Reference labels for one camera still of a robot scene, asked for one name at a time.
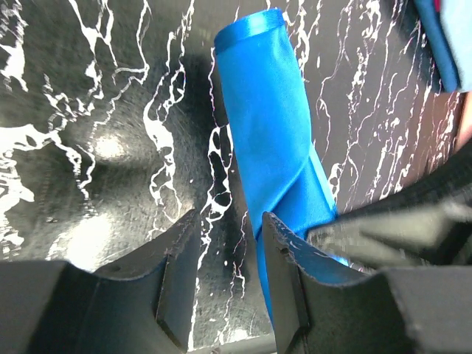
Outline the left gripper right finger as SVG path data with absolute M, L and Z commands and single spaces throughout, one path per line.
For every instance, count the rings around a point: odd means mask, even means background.
M 263 245 L 279 353 L 469 353 L 471 268 L 363 274 L 297 237 L 271 213 Z

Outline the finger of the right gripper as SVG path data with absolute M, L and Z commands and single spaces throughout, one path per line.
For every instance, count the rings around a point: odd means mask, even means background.
M 471 264 L 471 148 L 400 192 L 308 231 L 326 254 L 370 268 Z

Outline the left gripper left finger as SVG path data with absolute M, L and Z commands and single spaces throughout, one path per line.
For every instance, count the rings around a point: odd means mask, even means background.
M 1 351 L 185 353 L 200 226 L 191 210 L 94 272 L 59 260 L 3 262 Z

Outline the blue cloth napkin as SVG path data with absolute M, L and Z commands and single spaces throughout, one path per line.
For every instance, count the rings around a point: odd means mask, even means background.
M 257 245 L 257 268 L 271 303 L 263 215 L 275 214 L 298 237 L 337 215 L 311 140 L 305 85 L 282 11 L 248 15 L 215 37 L 215 53 L 240 179 Z

